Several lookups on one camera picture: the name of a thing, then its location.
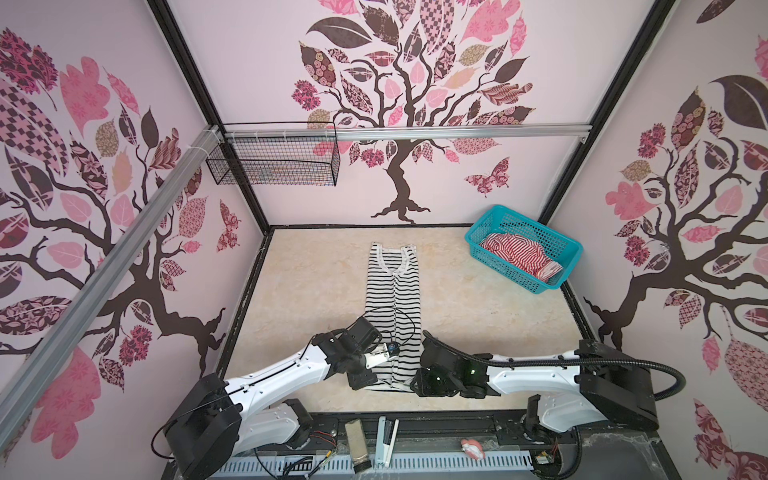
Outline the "black white striped tank top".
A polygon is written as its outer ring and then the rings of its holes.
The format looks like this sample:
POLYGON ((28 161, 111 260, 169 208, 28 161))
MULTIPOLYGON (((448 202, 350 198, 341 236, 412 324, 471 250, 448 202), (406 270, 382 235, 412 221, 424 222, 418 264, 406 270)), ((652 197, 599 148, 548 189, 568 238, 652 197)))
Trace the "black white striped tank top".
POLYGON ((373 369, 377 380, 368 388, 406 392, 420 368, 422 347, 420 272, 416 248, 386 248, 374 243, 369 251, 364 316, 399 354, 373 369))

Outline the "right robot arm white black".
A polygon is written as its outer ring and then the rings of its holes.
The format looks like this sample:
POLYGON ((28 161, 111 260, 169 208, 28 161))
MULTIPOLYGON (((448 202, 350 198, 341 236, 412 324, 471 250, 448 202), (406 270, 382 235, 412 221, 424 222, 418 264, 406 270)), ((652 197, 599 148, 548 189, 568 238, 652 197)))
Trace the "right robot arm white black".
POLYGON ((585 339, 561 354, 514 359, 467 354, 426 332, 410 388, 420 397, 528 393, 529 426, 552 433, 591 424, 659 427, 648 363, 585 339))

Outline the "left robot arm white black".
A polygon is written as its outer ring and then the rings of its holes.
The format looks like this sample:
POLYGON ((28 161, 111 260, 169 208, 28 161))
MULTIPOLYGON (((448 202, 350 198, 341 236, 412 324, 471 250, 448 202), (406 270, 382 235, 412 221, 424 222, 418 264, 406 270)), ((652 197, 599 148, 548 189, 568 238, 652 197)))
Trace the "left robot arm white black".
POLYGON ((161 427, 184 479, 207 479, 232 456, 276 444, 302 446, 312 417, 292 393, 345 374, 354 390, 376 382, 374 368, 400 352, 365 317, 314 335, 298 353, 228 380, 199 379, 161 427))

